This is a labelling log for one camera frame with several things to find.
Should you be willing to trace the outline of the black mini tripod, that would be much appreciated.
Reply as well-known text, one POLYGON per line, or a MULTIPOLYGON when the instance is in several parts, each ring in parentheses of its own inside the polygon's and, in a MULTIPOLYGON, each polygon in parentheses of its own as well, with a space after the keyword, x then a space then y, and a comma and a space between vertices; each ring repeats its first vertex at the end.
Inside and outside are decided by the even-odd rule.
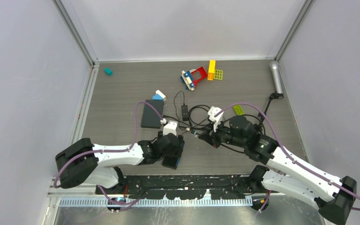
MULTIPOLYGON (((283 99, 283 98, 284 98, 283 93, 277 93, 277 92, 271 93, 270 96, 269 96, 269 100, 268 100, 268 102, 266 104, 266 107, 265 107, 265 109, 263 111, 264 114, 267 115, 267 112, 268 112, 268 109, 269 109, 269 106, 270 106, 272 100, 274 100, 274 99, 283 99)), ((259 117, 259 123, 258 123, 257 126, 260 128, 261 131, 263 131, 265 133, 265 131, 263 129, 263 122, 264 122, 265 118, 263 117, 262 113, 258 113, 258 117, 259 117)))

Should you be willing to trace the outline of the silver microphone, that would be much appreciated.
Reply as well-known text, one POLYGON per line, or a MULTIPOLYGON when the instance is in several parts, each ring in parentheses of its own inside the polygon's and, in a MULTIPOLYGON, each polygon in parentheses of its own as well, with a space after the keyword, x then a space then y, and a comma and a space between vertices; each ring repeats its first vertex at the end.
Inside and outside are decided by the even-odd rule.
POLYGON ((283 85, 280 75, 279 64, 276 61, 270 62, 270 71, 276 93, 283 94, 284 92, 283 92, 283 85))

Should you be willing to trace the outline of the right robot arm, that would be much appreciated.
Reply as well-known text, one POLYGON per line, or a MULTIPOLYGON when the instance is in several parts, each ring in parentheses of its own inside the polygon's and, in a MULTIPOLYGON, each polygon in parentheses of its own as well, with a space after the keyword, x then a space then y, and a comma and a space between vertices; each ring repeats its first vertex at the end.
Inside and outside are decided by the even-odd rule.
POLYGON ((357 182, 353 178, 340 178, 300 159, 243 116, 230 118, 228 127, 212 122, 198 138, 215 148, 222 144, 242 147, 246 156, 259 162, 249 176, 254 192, 284 193, 312 206, 326 220, 346 224, 355 202, 357 182))

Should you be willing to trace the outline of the blue white toy brick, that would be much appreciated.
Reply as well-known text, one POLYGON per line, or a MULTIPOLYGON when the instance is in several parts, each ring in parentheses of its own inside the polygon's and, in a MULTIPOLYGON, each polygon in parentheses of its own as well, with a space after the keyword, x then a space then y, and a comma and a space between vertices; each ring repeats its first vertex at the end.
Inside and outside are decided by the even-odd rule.
POLYGON ((166 95, 160 90, 156 90, 155 95, 152 97, 152 100, 166 101, 166 95))

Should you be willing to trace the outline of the black network switch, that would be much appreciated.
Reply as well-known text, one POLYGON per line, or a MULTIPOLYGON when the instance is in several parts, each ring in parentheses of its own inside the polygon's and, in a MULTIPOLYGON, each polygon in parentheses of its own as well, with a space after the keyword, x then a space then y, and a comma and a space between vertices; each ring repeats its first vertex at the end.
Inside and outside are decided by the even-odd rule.
POLYGON ((162 166, 170 169, 176 170, 179 164, 180 158, 178 157, 164 157, 162 161, 162 166))

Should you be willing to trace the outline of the green toy brick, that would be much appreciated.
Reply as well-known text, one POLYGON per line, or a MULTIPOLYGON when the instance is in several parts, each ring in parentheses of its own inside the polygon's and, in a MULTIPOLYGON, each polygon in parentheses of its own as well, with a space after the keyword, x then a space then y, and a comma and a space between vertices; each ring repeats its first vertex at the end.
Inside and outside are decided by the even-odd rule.
POLYGON ((240 105, 234 105, 232 108, 236 115, 244 115, 245 114, 240 105))

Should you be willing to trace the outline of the black power adapter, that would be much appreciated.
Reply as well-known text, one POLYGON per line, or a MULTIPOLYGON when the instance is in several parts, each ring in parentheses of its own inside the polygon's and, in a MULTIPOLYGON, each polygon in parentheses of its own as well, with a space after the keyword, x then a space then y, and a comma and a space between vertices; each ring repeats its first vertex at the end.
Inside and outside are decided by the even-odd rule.
POLYGON ((186 104, 181 106, 182 121, 189 121, 189 110, 186 104))

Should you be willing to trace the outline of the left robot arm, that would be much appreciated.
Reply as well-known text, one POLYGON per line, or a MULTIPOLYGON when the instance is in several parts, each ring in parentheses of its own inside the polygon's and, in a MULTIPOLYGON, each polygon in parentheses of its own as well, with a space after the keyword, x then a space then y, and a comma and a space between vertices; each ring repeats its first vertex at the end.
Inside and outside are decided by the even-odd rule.
POLYGON ((162 132, 153 140, 131 145, 99 145, 82 138, 55 156, 58 175, 53 186, 68 189, 86 183, 120 194, 125 188, 120 165, 151 165, 165 158, 178 161, 184 144, 182 135, 162 132))

